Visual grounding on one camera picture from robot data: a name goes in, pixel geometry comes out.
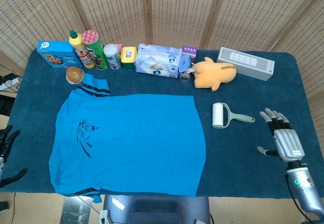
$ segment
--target yellow container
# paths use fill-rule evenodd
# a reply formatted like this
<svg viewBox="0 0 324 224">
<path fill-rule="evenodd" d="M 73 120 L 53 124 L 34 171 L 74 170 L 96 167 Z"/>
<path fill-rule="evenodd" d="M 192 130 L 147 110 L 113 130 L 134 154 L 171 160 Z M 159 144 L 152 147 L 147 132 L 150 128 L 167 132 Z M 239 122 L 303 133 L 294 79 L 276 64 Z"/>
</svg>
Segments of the yellow container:
<svg viewBox="0 0 324 224">
<path fill-rule="evenodd" d="M 136 47 L 123 47 L 120 54 L 121 62 L 125 68 L 135 68 Z"/>
<path fill-rule="evenodd" d="M 76 33 L 74 30 L 70 31 L 69 43 L 73 46 L 76 54 L 82 61 L 86 68 L 94 68 L 95 63 L 92 60 L 87 47 L 82 42 L 82 35 Z"/>
</svg>

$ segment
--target tissue box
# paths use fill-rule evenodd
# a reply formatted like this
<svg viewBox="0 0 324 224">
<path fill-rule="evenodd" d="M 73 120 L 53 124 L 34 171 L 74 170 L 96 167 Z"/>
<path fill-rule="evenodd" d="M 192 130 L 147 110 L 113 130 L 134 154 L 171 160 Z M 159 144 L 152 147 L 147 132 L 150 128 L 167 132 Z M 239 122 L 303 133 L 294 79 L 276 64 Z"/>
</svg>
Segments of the tissue box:
<svg viewBox="0 0 324 224">
<path fill-rule="evenodd" d="M 181 48 L 140 44 L 135 59 L 136 72 L 177 78 L 181 52 Z"/>
<path fill-rule="evenodd" d="M 77 66 L 82 68 L 82 62 L 69 42 L 39 41 L 37 52 L 52 67 Z"/>
</svg>

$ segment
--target lint roller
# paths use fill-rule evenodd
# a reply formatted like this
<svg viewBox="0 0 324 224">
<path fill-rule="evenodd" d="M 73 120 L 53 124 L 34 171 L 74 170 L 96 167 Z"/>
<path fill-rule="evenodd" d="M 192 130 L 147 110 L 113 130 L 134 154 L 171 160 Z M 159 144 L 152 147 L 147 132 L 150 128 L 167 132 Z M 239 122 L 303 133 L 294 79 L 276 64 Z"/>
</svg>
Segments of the lint roller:
<svg viewBox="0 0 324 224">
<path fill-rule="evenodd" d="M 227 124 L 224 126 L 224 114 L 223 108 L 227 109 Z M 243 114 L 234 114 L 229 109 L 229 106 L 223 102 L 217 102 L 213 104 L 213 127 L 215 129 L 225 129 L 232 119 L 239 120 L 245 123 L 253 123 L 255 121 L 254 118 L 243 115 Z"/>
</svg>

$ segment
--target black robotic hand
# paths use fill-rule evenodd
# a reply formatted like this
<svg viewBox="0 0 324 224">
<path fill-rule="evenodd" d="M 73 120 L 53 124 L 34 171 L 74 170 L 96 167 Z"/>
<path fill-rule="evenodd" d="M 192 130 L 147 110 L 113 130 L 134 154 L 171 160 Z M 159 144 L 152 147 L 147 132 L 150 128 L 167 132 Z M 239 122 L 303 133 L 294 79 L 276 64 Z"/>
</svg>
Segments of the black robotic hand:
<svg viewBox="0 0 324 224">
<path fill-rule="evenodd" d="M 8 133 L 11 129 L 12 125 L 9 125 L 5 129 L 0 130 L 0 188 L 20 180 L 27 172 L 27 169 L 24 168 L 17 175 L 2 179 L 2 173 L 4 171 L 12 145 L 20 133 L 20 130 L 17 130 L 13 132 L 7 139 Z"/>
<path fill-rule="evenodd" d="M 265 109 L 265 112 L 261 111 L 260 115 L 268 124 L 274 138 L 276 150 L 265 150 L 263 147 L 258 146 L 258 151 L 266 156 L 279 156 L 285 162 L 301 160 L 305 153 L 289 120 L 283 114 L 271 111 L 268 108 Z"/>
</svg>

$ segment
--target white can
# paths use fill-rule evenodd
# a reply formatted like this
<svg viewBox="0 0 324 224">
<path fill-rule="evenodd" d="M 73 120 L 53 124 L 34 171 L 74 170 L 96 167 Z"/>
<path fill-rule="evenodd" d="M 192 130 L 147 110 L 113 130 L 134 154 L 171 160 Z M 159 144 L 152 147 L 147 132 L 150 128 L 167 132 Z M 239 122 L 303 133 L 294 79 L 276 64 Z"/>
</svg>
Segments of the white can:
<svg viewBox="0 0 324 224">
<path fill-rule="evenodd" d="M 118 46 L 116 44 L 108 44 L 103 48 L 109 67 L 112 69 L 119 69 L 122 66 Z"/>
</svg>

